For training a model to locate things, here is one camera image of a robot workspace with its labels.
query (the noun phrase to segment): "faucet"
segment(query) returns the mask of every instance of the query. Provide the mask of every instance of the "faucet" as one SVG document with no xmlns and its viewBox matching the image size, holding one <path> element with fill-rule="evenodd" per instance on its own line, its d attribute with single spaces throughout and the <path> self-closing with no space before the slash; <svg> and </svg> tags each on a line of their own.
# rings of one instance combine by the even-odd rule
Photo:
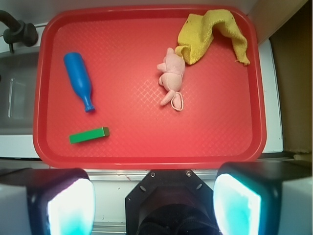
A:
<svg viewBox="0 0 313 235">
<path fill-rule="evenodd" d="M 8 29 L 3 33 L 3 39 L 9 44 L 11 53 L 14 53 L 13 43 L 22 42 L 27 47 L 37 43 L 38 34 L 32 23 L 17 21 L 9 13 L 2 10 L 0 10 L 0 21 L 8 26 Z"/>
</svg>

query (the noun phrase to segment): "white wall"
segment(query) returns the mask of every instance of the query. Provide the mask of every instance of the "white wall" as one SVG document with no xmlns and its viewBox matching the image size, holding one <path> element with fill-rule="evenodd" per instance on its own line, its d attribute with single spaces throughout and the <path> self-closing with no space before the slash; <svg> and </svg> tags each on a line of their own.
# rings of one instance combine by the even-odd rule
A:
<svg viewBox="0 0 313 235">
<path fill-rule="evenodd" d="M 210 4 L 234 6 L 247 14 L 257 0 L 0 0 L 0 9 L 9 12 L 17 20 L 41 24 L 50 21 L 62 11 L 121 5 L 152 4 Z M 0 23 L 0 35 L 6 26 Z"/>
</svg>

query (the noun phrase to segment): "screw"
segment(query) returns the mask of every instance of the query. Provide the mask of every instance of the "screw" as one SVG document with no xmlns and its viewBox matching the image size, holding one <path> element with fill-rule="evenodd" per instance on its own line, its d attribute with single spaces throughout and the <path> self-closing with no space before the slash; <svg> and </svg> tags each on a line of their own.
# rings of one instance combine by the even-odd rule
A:
<svg viewBox="0 0 313 235">
<path fill-rule="evenodd" d="M 191 171 L 188 170 L 188 171 L 186 172 L 186 176 L 187 176 L 187 177 L 191 177 L 191 175 L 192 175 Z"/>
</svg>

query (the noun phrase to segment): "yellow cloth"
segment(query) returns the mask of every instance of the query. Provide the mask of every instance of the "yellow cloth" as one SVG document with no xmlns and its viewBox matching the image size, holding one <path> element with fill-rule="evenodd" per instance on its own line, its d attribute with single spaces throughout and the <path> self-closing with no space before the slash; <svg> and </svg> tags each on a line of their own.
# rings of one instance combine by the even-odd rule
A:
<svg viewBox="0 0 313 235">
<path fill-rule="evenodd" d="M 175 53 L 189 65 L 200 60 L 213 41 L 213 26 L 231 38 L 239 62 L 250 64 L 246 56 L 247 40 L 241 34 L 233 15 L 228 10 L 210 10 L 204 16 L 190 14 L 182 27 Z"/>
</svg>

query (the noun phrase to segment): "sink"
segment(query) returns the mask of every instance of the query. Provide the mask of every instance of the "sink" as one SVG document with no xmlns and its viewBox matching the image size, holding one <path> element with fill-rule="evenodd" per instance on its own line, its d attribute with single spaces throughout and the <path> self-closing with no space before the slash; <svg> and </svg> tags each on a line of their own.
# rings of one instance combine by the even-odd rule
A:
<svg viewBox="0 0 313 235">
<path fill-rule="evenodd" d="M 33 133 L 39 47 L 0 54 L 0 135 Z"/>
</svg>

